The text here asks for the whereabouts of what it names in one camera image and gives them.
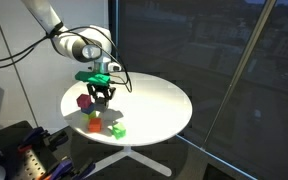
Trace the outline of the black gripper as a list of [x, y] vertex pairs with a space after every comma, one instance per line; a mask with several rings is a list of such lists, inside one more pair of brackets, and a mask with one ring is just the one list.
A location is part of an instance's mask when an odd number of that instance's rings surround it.
[[110, 87], [110, 86], [101, 86], [101, 85], [88, 83], [87, 90], [88, 90], [88, 94], [91, 96], [91, 98], [95, 102], [97, 100], [98, 93], [102, 93], [106, 100], [111, 100], [115, 94], [116, 88]]

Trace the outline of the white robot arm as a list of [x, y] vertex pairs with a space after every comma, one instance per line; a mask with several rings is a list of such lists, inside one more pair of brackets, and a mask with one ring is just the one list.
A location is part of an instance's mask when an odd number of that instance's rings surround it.
[[109, 85], [111, 72], [122, 70], [121, 65], [111, 56], [114, 43], [108, 29], [95, 25], [82, 26], [81, 32], [68, 29], [56, 14], [48, 0], [21, 0], [51, 40], [58, 54], [89, 63], [88, 72], [78, 72], [79, 81], [88, 82], [89, 94], [96, 100], [108, 102], [115, 93]]

